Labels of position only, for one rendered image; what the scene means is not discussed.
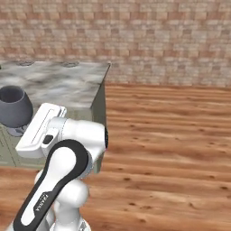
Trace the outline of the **grey round plate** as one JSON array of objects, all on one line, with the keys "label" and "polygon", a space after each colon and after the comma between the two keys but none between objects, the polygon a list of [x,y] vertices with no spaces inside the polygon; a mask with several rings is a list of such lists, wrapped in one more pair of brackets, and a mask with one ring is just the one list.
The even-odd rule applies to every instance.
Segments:
[{"label": "grey round plate", "polygon": [[26,66],[31,66],[33,65],[34,61],[22,61],[22,60],[19,60],[16,62],[16,65],[18,66],[22,66],[22,67],[26,67]]},{"label": "grey round plate", "polygon": [[75,68],[79,65],[79,62],[64,61],[60,65],[65,68]]}]

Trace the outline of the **grey-green island cabinet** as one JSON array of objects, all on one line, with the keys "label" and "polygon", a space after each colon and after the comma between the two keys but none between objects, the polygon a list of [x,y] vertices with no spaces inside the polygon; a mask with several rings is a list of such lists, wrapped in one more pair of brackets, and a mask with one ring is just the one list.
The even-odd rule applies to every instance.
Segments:
[{"label": "grey-green island cabinet", "polygon": [[[67,117],[76,120],[83,119],[94,121],[102,125],[106,125],[105,82],[102,82],[98,87],[97,93],[94,96],[94,100],[90,107],[69,107]],[[3,127],[0,128],[0,166],[3,165],[40,170],[44,165],[45,159],[28,159],[20,157],[14,149],[18,141],[18,137],[12,137]]]}]

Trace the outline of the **dark grey wine glass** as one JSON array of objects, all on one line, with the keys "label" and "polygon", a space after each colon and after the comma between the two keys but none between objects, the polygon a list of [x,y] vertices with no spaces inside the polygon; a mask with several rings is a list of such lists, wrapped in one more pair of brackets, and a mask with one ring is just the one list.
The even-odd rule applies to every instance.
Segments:
[{"label": "dark grey wine glass", "polygon": [[22,88],[0,88],[0,123],[11,136],[21,137],[32,121],[32,115],[32,102]]}]

